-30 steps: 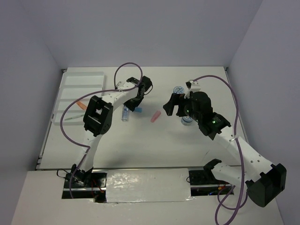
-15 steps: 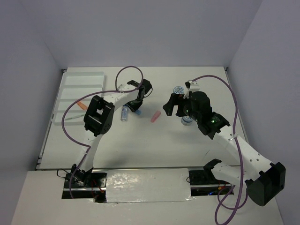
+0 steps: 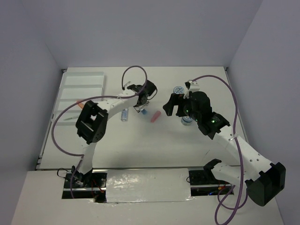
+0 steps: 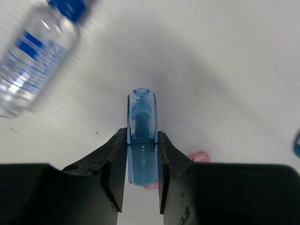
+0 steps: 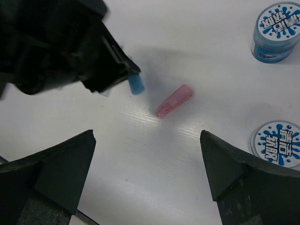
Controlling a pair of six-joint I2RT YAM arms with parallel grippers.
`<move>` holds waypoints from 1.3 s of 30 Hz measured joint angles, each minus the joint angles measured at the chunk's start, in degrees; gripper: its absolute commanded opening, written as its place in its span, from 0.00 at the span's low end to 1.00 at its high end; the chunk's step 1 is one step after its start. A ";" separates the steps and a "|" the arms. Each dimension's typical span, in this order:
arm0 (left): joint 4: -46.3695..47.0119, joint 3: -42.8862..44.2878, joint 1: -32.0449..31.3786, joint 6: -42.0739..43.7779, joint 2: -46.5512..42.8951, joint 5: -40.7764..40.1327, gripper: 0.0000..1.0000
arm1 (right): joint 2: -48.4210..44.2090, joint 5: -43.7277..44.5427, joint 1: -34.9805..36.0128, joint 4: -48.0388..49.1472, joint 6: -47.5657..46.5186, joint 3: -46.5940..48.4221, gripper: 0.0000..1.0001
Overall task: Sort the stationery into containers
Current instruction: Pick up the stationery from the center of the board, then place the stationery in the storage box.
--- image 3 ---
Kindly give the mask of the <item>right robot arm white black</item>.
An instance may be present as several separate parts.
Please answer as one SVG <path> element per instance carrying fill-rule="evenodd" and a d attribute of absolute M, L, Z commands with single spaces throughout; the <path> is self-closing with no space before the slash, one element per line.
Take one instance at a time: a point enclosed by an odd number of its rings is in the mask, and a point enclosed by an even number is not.
<path fill-rule="evenodd" d="M 231 183 L 245 184 L 246 193 L 259 206 L 265 206 L 285 187 L 285 166 L 278 162 L 273 163 L 258 153 L 241 136 L 233 133 L 230 126 L 221 114 L 212 110 L 209 97 L 201 91 L 184 94 L 171 94 L 169 101 L 163 106 L 167 116 L 171 116 L 173 108 L 177 106 L 176 116 L 188 116 L 194 120 L 199 130 L 211 140 L 219 143 L 237 160 L 242 160 L 243 175 L 232 169 L 224 170 L 224 163 L 214 159 L 205 165 L 204 179 L 208 183 L 225 180 L 226 175 L 236 175 Z"/>

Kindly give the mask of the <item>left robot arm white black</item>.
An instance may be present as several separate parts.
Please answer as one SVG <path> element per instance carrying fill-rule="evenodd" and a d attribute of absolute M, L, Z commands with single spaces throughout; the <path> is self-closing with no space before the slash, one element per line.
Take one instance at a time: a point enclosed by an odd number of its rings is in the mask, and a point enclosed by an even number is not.
<path fill-rule="evenodd" d="M 84 155 L 79 167 L 72 167 L 77 184 L 86 187 L 92 181 L 92 160 L 96 144 L 104 137 L 108 120 L 130 107 L 140 112 L 156 93 L 157 87 L 151 81 L 147 81 L 145 87 L 128 82 L 117 97 L 99 103 L 89 100 L 84 104 L 75 125 Z"/>

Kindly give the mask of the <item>blue plastic case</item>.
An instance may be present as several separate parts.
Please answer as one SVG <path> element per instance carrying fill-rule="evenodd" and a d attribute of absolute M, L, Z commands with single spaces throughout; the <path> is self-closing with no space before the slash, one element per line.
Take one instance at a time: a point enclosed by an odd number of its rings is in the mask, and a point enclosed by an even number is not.
<path fill-rule="evenodd" d="M 141 111 L 141 113 L 142 113 L 143 115 L 147 115 L 148 111 L 145 110 L 145 109 L 143 109 L 143 110 Z"/>

